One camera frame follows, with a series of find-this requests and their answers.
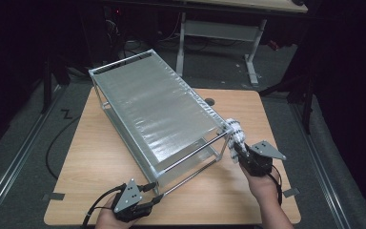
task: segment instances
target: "metal rail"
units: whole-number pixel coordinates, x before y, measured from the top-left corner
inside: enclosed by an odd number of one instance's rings
[[[317,180],[319,181],[320,187],[323,191],[323,195],[325,196],[329,208],[331,209],[332,215],[334,216],[337,228],[352,228],[349,221],[347,220],[346,214],[343,211],[336,190],[329,180],[329,176],[326,173],[325,167],[323,166],[322,160],[320,159],[320,155],[314,145],[314,142],[312,141],[311,136],[306,133],[305,128],[302,125],[300,110],[298,109],[296,104],[290,104],[290,109],[293,112],[298,128],[302,132],[305,142],[308,145]]]
[[[17,176],[19,175],[20,171],[23,168],[23,165],[26,163],[28,156],[31,153],[31,150],[34,146],[35,140],[37,139],[44,123],[47,120],[47,117],[50,115],[50,112],[58,101],[58,99],[63,95],[66,87],[65,86],[57,86],[54,90],[54,97],[52,100],[51,105],[49,108],[41,114],[37,121],[34,123],[31,131],[29,132],[28,136],[26,137],[25,141],[23,142],[22,146],[20,147],[17,155],[13,159],[12,163],[10,164],[7,172],[3,175],[0,180],[0,205],[4,201],[7,193],[10,190],[11,185],[16,181]]]

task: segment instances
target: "dark background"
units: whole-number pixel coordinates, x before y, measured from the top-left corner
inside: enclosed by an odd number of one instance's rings
[[[307,31],[301,20],[272,19],[261,43],[299,45],[283,81],[306,74],[311,67],[307,60],[318,62],[314,93],[334,142],[366,198],[366,1],[309,1],[307,5],[309,15],[339,20],[313,23]],[[128,35],[156,42],[161,38],[158,31],[168,34],[173,29],[174,20],[168,18],[175,16],[176,12],[142,9],[112,14],[120,22],[120,32],[110,43],[99,5],[1,1],[0,137],[42,79],[49,56],[65,56],[85,67],[113,61],[114,52],[120,49],[117,42]]]

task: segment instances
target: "electrical wire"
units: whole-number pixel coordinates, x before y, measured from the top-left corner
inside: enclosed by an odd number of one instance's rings
[[[109,191],[107,191],[106,193],[104,193],[102,196],[100,196],[100,198],[98,198],[95,202],[94,202],[94,204],[91,206],[91,208],[89,209],[89,212],[86,214],[86,216],[85,216],[85,218],[84,218],[84,220],[83,220],[83,223],[82,223],[82,228],[83,229],[85,229],[85,228],[87,228],[87,226],[88,226],[88,222],[89,222],[89,219],[91,218],[91,215],[92,215],[92,213],[93,213],[93,211],[95,210],[95,209],[97,209],[97,208],[105,208],[105,207],[96,207],[96,205],[97,205],[97,203],[99,203],[100,202],[100,200],[102,200],[103,198],[105,198],[107,195],[109,195],[109,194],[111,194],[111,193],[113,193],[113,192],[115,192],[115,191],[119,191],[119,190],[123,190],[123,189],[125,189],[126,188],[126,184],[122,184],[122,185],[120,185],[120,186],[117,186],[117,187],[115,187],[115,188],[112,188],[112,189],[110,189]]]
[[[177,42],[174,42],[174,39],[164,40],[162,42],[158,42],[157,45],[158,46],[161,46],[161,47],[165,47],[165,48],[173,48],[173,47],[176,47],[176,46],[179,45],[179,42],[178,41]]]
[[[178,35],[175,37],[172,37],[172,36],[176,33],[176,30],[177,30],[177,27],[178,27],[179,21],[180,21],[180,16],[181,16],[181,12],[177,15],[176,24],[174,25],[174,29],[171,32],[171,34],[168,37],[166,37],[165,39],[159,40],[158,42],[169,41],[169,40],[173,40],[173,39],[179,37]]]
[[[195,38],[192,37],[191,39],[194,43],[196,42]],[[184,46],[184,48],[188,51],[194,51],[194,52],[200,52],[200,51],[203,51],[205,50],[208,46],[209,46],[209,41],[210,39],[208,38],[197,38],[197,40],[200,40],[200,41],[203,41],[205,44],[203,45],[203,47],[199,48],[199,49],[192,49],[192,48],[189,48],[187,45]]]
[[[78,116],[78,117],[76,117],[73,121],[71,121],[70,123],[68,123],[56,136],[55,136],[55,138],[52,140],[52,142],[51,142],[51,144],[50,144],[50,146],[49,146],[49,148],[47,149],[47,152],[46,152],[46,167],[47,167],[47,169],[49,170],[49,173],[52,175],[52,177],[54,177],[55,179],[58,179],[58,176],[52,171],[52,169],[51,169],[51,167],[50,167],[50,164],[49,164],[49,155],[50,155],[50,150],[51,150],[51,147],[52,147],[52,145],[55,143],[55,141],[57,140],[57,138],[59,137],[59,136],[61,136],[61,134],[64,132],[64,131],[66,131],[71,125],[72,125],[72,123],[74,123],[75,121],[77,121],[79,118],[81,117],[81,115],[80,116]]]
[[[117,25],[115,25],[115,23],[112,22],[112,20],[106,20],[106,22],[111,25],[110,29],[108,28],[107,36],[109,37],[110,46],[112,46],[112,35],[114,32],[114,28],[117,28]]]
[[[281,186],[282,186],[281,174],[280,174],[280,172],[278,172],[277,168],[275,168],[274,165],[272,165],[272,168],[274,168],[277,171],[279,180],[277,181],[271,174],[267,174],[267,176],[269,176],[275,184],[275,187],[277,189],[278,203],[281,205],[281,203],[283,201],[283,195],[282,195],[283,191],[281,188]]]
[[[128,43],[138,43],[138,46],[133,47],[133,48],[126,49],[126,45],[127,45]],[[125,50],[130,50],[130,51],[137,50],[137,49],[139,49],[141,46],[142,46],[142,42],[141,42],[140,40],[138,40],[138,39],[135,39],[135,40],[128,40],[128,41],[126,41],[126,42],[124,43],[124,49],[125,49]]]
[[[235,45],[240,45],[240,44],[244,43],[244,41],[231,40],[232,43],[223,44],[223,43],[220,43],[220,42],[216,42],[214,40],[219,40],[219,39],[212,39],[212,40],[210,40],[210,43],[215,44],[215,45],[218,45],[218,46],[227,46],[227,47],[235,46]]]
[[[125,52],[131,52],[132,54],[135,54],[135,55],[137,55],[138,54],[138,52],[134,52],[134,51],[131,51],[131,50],[124,50],[124,54],[125,54]]]

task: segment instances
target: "metal frame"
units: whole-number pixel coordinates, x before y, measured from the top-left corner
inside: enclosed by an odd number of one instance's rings
[[[106,91],[106,90],[108,90],[108,88],[106,88],[106,86],[103,85],[103,81],[101,81],[104,79],[99,78],[101,76],[100,75],[101,73],[105,73],[106,74],[105,77],[109,77],[109,74],[111,74],[111,77],[112,77],[113,73],[117,73],[117,68],[121,68],[121,67],[124,67],[129,64],[133,64],[134,62],[137,62],[137,63],[135,63],[135,65],[133,65],[133,67],[136,69],[137,66],[141,66],[140,63],[138,63],[139,61],[147,61],[147,60],[145,60],[145,58],[153,58],[153,59],[151,59],[151,61],[155,61],[154,63],[159,63],[159,66],[155,66],[155,70],[159,69],[160,74],[162,74],[165,70],[167,73],[172,73],[171,77],[173,78],[173,82],[176,82],[178,87],[183,87],[184,92],[188,92],[188,94],[192,95],[193,102],[198,102],[197,100],[201,100],[202,105],[199,106],[198,108],[204,109],[203,112],[205,112],[205,113],[213,114],[213,115],[211,115],[213,122],[219,123],[221,125],[221,126],[215,126],[215,130],[217,131],[217,135],[215,137],[212,137],[209,140],[207,140],[205,138],[205,136],[202,137],[201,139],[198,139],[195,142],[195,144],[196,144],[195,146],[192,147],[192,145],[190,145],[188,148],[184,148],[185,151],[186,151],[186,149],[190,150],[187,154],[186,154],[186,152],[184,152],[184,153],[177,152],[178,154],[182,154],[180,156],[183,156],[183,157],[177,156],[178,159],[176,161],[174,161],[174,157],[173,157],[174,155],[172,155],[171,158],[167,158],[169,160],[173,160],[173,162],[170,164],[169,164],[169,161],[166,161],[167,159],[165,159],[163,161],[158,161],[159,164],[163,163],[162,165],[154,164],[154,162],[152,160],[153,155],[148,156],[148,154],[149,154],[148,152],[152,152],[153,149],[149,145],[146,145],[144,141],[141,141],[140,136],[137,136],[136,132],[133,130],[132,124],[129,121],[126,122],[126,118],[124,118],[124,116],[122,116],[122,114],[124,114],[124,111],[120,111],[120,109],[122,109],[122,106],[117,107],[116,105],[114,105],[116,99],[111,98],[111,96],[114,94],[111,95],[111,93],[108,93]],[[195,177],[196,175],[201,173],[203,170],[205,170],[206,168],[208,168],[209,166],[216,163],[217,161],[219,161],[222,158],[222,155],[227,146],[227,141],[232,132],[232,128],[228,124],[226,124],[226,122],[211,107],[209,107],[204,102],[204,100],[202,100],[202,98],[195,91],[193,91],[193,89],[191,89],[190,86],[187,85],[172,70],[172,68],[169,67],[157,55],[157,53],[155,51],[149,50],[147,52],[142,52],[140,54],[125,58],[123,60],[111,63],[109,65],[90,70],[89,72],[90,72],[90,75],[91,75],[91,78],[93,81],[93,86],[96,91],[97,97],[99,99],[101,108],[106,113],[106,115],[112,122],[113,126],[115,127],[117,132],[120,134],[120,136],[122,137],[124,142],[126,143],[127,147],[129,148],[130,152],[132,153],[132,156],[134,157],[138,166],[141,168],[141,170],[142,170],[143,174],[145,175],[145,177],[147,178],[147,180],[149,182],[158,183],[157,187],[154,189],[154,191],[157,194],[161,193],[159,190],[161,185],[159,185],[159,182],[158,182],[158,180],[160,178],[163,179],[163,183],[168,183],[168,184],[172,183],[171,185],[174,185],[172,188],[170,188],[169,190],[164,192],[164,195],[166,195],[166,194],[172,192],[173,190],[175,190],[176,188],[180,187],[181,185],[186,183],[188,180],[192,179],[193,177]],[[218,141],[219,139],[222,139],[224,137],[225,137],[225,142],[223,144],[223,147],[220,150],[220,152],[217,152],[212,147],[212,144],[214,144],[216,141]],[[206,160],[210,160],[210,157],[212,155],[214,155],[215,158],[211,162],[207,162]],[[195,163],[198,163],[198,161],[200,161],[200,162],[202,161],[201,163],[205,162],[208,164],[204,165],[202,168],[200,168],[196,171],[193,171],[193,170],[195,170],[194,167],[196,165],[198,165],[198,164],[195,164]],[[184,169],[182,169],[182,168],[183,167],[185,168],[187,165],[189,165],[188,167],[191,167],[191,166],[192,167],[189,168],[187,171],[184,171]],[[176,174],[176,173],[180,173],[181,171],[183,171],[184,173],[190,172],[190,175],[187,177],[183,177],[182,179],[181,179],[181,176],[174,177],[173,173]]]

